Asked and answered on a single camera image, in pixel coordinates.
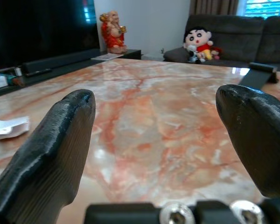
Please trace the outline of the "black flat screen television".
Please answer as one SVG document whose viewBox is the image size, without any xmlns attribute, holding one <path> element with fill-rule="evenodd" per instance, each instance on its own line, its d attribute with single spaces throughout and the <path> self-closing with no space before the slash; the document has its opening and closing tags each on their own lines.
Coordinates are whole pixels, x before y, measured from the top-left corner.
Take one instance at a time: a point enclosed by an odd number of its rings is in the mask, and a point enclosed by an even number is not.
<svg viewBox="0 0 280 224">
<path fill-rule="evenodd" d="M 0 69 L 99 48 L 94 0 L 0 0 Z"/>
</svg>

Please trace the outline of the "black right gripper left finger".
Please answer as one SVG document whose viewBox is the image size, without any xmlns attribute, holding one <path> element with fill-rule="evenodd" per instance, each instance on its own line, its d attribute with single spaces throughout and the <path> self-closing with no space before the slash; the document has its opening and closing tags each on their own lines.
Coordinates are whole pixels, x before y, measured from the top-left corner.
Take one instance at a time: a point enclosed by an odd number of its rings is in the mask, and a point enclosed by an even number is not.
<svg viewBox="0 0 280 224">
<path fill-rule="evenodd" d="M 95 113 L 86 89 L 51 107 L 0 175 L 0 224 L 56 224 L 77 195 Z"/>
</svg>

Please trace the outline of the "window with louvres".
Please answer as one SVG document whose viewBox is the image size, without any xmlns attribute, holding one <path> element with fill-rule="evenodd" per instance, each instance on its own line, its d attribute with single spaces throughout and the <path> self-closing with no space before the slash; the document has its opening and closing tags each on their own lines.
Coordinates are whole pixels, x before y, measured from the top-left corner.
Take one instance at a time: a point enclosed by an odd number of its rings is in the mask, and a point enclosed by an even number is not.
<svg viewBox="0 0 280 224">
<path fill-rule="evenodd" d="M 263 18 L 280 16 L 280 0 L 238 0 L 237 15 Z"/>
</svg>

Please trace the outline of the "white crumpled paper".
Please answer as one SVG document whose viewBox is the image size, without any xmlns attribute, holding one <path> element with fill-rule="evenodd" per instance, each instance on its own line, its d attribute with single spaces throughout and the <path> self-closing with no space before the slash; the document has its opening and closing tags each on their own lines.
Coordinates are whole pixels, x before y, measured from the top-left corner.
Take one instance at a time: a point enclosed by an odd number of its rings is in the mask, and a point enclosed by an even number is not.
<svg viewBox="0 0 280 224">
<path fill-rule="evenodd" d="M 29 131 L 29 117 L 0 120 L 0 140 L 17 137 Z"/>
</svg>

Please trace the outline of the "small red plush doll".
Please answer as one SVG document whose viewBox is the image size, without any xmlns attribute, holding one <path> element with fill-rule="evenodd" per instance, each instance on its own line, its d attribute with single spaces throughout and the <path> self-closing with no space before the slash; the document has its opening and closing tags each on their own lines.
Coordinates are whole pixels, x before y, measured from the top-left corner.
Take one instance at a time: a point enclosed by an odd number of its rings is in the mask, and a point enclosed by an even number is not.
<svg viewBox="0 0 280 224">
<path fill-rule="evenodd" d="M 219 48 L 219 47 L 211 47 L 210 48 L 210 53 L 211 53 L 211 56 L 212 56 L 212 59 L 213 60 L 219 60 L 220 59 L 220 56 L 222 54 L 222 49 Z"/>
</svg>

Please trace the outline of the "black low tv cabinet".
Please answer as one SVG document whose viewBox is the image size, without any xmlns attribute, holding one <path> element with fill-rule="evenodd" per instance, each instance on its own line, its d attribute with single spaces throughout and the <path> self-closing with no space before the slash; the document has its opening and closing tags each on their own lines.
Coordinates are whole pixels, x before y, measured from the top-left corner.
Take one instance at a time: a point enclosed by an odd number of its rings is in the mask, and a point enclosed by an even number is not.
<svg viewBox="0 0 280 224">
<path fill-rule="evenodd" d="M 134 60 L 141 60 L 142 52 L 141 50 L 137 49 L 129 49 L 123 56 L 119 57 L 120 59 L 134 59 Z M 65 65 L 63 67 L 59 68 L 53 68 L 50 70 L 50 72 L 43 73 L 40 75 L 34 75 L 31 77 L 23 77 L 23 82 L 24 82 L 24 88 L 29 87 L 41 82 L 44 82 L 46 80 L 50 80 L 52 78 L 58 77 L 65 75 L 67 73 L 71 73 L 83 68 L 87 68 L 89 66 L 93 66 L 99 63 L 102 63 L 103 61 L 100 60 L 85 60 L 85 61 L 80 61 L 77 63 Z M 21 89 L 20 86 L 6 86 L 0 88 L 0 96 L 17 91 Z"/>
</svg>

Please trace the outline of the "white booklet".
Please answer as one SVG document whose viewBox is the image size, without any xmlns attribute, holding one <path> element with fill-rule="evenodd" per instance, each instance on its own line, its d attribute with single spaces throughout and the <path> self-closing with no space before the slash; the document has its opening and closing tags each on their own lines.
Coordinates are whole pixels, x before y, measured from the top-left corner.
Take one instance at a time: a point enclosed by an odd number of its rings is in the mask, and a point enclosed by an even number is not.
<svg viewBox="0 0 280 224">
<path fill-rule="evenodd" d="M 123 54 L 113 54 L 113 53 L 107 53 L 104 55 L 100 55 L 97 57 L 93 57 L 91 58 L 91 60 L 97 60 L 97 61 L 109 61 L 109 60 L 113 60 L 115 58 L 119 58 L 123 56 Z"/>
</svg>

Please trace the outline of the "cartoon boy plush red shirt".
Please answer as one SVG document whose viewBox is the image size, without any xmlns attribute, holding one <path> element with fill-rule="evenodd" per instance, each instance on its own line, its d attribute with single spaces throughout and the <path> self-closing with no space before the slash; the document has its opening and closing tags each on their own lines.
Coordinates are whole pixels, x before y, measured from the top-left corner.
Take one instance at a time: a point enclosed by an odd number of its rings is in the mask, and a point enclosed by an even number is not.
<svg viewBox="0 0 280 224">
<path fill-rule="evenodd" d="M 195 47 L 196 52 L 200 58 L 212 60 L 211 47 L 211 32 L 203 27 L 194 27 L 186 31 L 184 35 L 183 47 L 189 51 Z"/>
</svg>

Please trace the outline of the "black folding stand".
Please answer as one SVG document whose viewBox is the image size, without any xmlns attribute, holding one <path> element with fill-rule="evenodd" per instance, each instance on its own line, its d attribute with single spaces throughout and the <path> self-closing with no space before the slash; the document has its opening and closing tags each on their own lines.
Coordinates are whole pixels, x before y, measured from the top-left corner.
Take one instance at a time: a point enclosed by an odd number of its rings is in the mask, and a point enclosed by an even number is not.
<svg viewBox="0 0 280 224">
<path fill-rule="evenodd" d="M 265 84 L 276 84 L 278 81 L 276 66 L 250 63 L 249 71 L 239 82 L 239 85 L 261 90 Z"/>
</svg>

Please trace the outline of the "black soundbar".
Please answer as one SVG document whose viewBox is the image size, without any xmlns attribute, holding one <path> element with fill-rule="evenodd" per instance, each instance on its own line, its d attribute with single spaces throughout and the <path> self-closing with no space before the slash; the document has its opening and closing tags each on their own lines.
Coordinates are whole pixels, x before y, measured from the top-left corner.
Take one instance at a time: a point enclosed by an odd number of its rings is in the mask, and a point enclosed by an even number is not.
<svg viewBox="0 0 280 224">
<path fill-rule="evenodd" d="M 65 65 L 89 60 L 100 55 L 100 49 L 90 49 L 71 54 L 65 54 L 22 64 L 22 70 L 26 73 L 54 69 Z"/>
</svg>

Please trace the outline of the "dark grey fabric sofa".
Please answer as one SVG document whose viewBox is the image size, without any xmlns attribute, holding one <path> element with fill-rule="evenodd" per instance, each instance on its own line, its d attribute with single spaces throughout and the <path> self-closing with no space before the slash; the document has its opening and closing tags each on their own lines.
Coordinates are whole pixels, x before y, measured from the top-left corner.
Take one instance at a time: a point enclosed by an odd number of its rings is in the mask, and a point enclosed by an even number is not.
<svg viewBox="0 0 280 224">
<path fill-rule="evenodd" d="M 206 65 L 247 68 L 249 63 L 276 66 L 280 71 L 280 16 L 191 15 L 185 32 L 203 27 L 211 32 L 219 59 Z"/>
</svg>

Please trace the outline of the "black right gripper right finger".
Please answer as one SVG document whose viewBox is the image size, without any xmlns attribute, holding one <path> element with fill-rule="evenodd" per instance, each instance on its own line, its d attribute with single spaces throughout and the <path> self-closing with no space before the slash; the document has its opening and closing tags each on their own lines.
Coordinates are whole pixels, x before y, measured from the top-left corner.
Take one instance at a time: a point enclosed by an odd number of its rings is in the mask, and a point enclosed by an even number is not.
<svg viewBox="0 0 280 224">
<path fill-rule="evenodd" d="M 232 145 L 262 195 L 280 197 L 280 101 L 263 91 L 226 84 L 216 107 Z"/>
</svg>

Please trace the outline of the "small black white plush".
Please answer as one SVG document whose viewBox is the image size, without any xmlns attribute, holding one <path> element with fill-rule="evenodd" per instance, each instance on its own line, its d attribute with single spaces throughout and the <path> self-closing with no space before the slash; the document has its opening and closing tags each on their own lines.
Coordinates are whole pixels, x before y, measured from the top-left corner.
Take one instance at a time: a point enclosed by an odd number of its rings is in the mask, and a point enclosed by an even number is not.
<svg viewBox="0 0 280 224">
<path fill-rule="evenodd" d="M 204 56 L 198 53 L 195 45 L 189 45 L 187 50 L 189 53 L 189 59 L 188 59 L 189 63 L 201 64 L 205 62 Z"/>
</svg>

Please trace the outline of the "laughing buddha statue red robe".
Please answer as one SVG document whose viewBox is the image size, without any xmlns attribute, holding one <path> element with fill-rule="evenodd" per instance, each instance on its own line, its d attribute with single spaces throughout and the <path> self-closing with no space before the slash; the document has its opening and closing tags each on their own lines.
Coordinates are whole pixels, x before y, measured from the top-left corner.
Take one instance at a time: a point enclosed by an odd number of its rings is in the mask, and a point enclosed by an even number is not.
<svg viewBox="0 0 280 224">
<path fill-rule="evenodd" d="M 127 52 L 127 46 L 124 43 L 124 34 L 126 27 L 119 25 L 119 16 L 117 11 L 110 11 L 100 15 L 101 34 L 105 41 L 108 53 L 123 54 Z"/>
</svg>

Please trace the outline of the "brown curtain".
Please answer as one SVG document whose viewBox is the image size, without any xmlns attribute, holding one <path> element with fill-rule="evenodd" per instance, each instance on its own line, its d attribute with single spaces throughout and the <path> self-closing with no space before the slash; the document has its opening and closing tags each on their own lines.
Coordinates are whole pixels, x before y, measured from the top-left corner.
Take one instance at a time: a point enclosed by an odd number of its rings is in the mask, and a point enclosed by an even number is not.
<svg viewBox="0 0 280 224">
<path fill-rule="evenodd" d="M 189 15 L 236 15 L 239 0 L 190 0 Z"/>
</svg>

